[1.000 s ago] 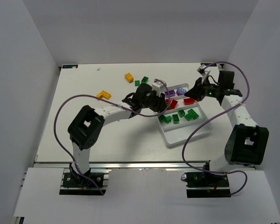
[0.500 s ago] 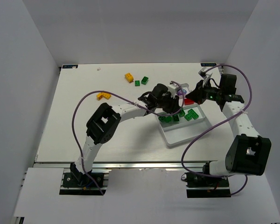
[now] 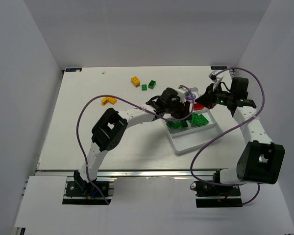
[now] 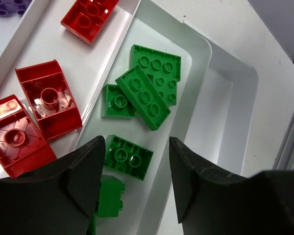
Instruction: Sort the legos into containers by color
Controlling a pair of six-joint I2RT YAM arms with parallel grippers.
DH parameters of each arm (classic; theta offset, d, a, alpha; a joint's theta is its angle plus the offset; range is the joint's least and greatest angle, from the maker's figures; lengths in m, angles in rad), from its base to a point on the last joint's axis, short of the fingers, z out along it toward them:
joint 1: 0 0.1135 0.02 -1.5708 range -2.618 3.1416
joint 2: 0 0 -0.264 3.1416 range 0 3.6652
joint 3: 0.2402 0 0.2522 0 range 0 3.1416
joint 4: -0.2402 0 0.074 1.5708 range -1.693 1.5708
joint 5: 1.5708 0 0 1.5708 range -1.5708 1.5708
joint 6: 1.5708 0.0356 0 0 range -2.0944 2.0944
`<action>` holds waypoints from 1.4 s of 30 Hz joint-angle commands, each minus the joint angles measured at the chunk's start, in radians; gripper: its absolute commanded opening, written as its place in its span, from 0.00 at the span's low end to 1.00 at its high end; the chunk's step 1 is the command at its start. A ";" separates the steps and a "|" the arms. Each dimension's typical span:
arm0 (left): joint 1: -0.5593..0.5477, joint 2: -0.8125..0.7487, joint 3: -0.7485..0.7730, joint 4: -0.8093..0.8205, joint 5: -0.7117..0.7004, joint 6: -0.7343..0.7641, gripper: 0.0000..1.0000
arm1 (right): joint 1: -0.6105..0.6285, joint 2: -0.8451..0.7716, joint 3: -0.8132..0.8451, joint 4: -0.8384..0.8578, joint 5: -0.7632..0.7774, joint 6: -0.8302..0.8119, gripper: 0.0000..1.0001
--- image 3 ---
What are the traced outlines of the red small lego brick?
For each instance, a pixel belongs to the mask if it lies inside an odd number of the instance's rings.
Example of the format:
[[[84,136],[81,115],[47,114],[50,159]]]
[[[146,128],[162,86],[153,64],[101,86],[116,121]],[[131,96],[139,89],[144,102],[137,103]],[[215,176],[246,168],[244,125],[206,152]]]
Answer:
[[[203,106],[203,105],[201,105],[199,103],[194,104],[194,110],[202,110],[204,108],[205,108],[205,106]]]

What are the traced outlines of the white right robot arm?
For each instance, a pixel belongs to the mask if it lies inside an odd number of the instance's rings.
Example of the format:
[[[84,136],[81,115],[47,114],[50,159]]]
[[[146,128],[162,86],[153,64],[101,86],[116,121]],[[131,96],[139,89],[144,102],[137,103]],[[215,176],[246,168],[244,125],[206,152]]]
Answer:
[[[230,90],[223,91],[221,79],[212,78],[203,95],[196,102],[211,109],[218,105],[228,108],[243,135],[246,146],[234,168],[217,170],[213,183],[240,185],[244,183],[275,184],[285,155],[285,149],[275,144],[257,118],[257,108],[248,99],[248,79],[234,77]]]

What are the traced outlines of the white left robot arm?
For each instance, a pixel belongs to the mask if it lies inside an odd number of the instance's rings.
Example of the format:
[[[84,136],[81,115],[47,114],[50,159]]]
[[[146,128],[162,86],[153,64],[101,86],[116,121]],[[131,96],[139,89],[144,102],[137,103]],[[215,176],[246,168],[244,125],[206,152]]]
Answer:
[[[169,114],[174,120],[187,120],[192,111],[194,101],[186,97],[191,90],[183,85],[177,90],[166,88],[161,95],[148,100],[145,106],[134,105],[133,109],[117,111],[108,108],[99,118],[91,130],[91,147],[88,153],[82,151],[85,163],[82,168],[74,172],[74,182],[81,193],[89,196],[93,191],[100,191],[95,184],[98,170],[107,153],[121,142],[126,129],[145,122],[163,119]]]

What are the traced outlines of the green long lego brick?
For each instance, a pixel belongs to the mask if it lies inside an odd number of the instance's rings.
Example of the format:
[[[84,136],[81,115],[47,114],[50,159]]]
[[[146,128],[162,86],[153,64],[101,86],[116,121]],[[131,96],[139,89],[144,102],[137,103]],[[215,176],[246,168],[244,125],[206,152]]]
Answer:
[[[190,123],[192,126],[197,126],[198,114],[192,113]]]

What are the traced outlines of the tiny green lego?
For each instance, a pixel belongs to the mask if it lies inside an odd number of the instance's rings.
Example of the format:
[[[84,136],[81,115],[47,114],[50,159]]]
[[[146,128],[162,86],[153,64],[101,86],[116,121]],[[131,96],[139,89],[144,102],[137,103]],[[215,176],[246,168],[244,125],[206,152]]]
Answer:
[[[189,127],[187,121],[185,121],[185,120],[180,122],[180,126],[181,126],[181,128],[187,128],[187,127]]]

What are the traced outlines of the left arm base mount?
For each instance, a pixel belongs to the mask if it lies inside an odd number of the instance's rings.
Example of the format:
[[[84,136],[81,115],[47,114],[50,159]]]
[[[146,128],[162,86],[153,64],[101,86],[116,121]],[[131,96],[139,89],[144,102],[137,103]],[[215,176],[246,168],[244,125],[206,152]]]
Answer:
[[[91,183],[83,180],[78,171],[73,173],[73,179],[67,181],[63,205],[104,205],[112,201],[112,182],[94,180]]]

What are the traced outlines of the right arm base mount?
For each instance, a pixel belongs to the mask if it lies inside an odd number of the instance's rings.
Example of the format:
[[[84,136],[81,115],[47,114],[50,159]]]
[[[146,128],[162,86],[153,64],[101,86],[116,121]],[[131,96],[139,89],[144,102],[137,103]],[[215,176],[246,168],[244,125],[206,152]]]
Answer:
[[[243,206],[239,188],[194,181],[190,184],[190,190],[196,193],[197,208],[238,208]]]

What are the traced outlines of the green rounded lego piece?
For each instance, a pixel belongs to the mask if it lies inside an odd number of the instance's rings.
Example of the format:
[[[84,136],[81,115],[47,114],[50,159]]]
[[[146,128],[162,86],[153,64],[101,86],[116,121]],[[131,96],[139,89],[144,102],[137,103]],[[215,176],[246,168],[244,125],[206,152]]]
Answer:
[[[172,122],[172,121],[168,121],[166,122],[166,126],[169,128],[169,129],[178,129],[180,128],[180,121],[176,121],[176,122]]]

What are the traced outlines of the green lego plate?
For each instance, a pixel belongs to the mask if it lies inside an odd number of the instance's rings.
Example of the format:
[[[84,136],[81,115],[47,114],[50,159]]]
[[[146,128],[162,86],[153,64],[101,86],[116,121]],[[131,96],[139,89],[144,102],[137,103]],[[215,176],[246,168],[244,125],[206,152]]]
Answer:
[[[197,121],[196,121],[196,124],[198,127],[202,127],[202,126],[205,126],[209,123],[209,121],[205,118],[204,115],[200,114],[197,116]]]

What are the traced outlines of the purple flower lego piece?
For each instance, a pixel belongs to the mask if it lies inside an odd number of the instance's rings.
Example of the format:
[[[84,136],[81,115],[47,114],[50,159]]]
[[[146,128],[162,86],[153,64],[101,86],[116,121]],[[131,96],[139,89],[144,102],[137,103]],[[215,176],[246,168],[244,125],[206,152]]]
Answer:
[[[196,99],[196,95],[194,93],[190,93],[186,96],[186,100],[188,100],[190,102],[195,99]]]

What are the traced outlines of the small green lego square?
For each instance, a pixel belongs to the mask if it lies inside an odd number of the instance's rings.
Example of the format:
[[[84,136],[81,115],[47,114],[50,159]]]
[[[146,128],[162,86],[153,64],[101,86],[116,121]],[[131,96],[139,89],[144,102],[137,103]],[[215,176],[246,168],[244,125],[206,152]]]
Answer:
[[[146,84],[142,84],[141,89],[142,89],[142,91],[146,91],[147,90],[147,85]]]

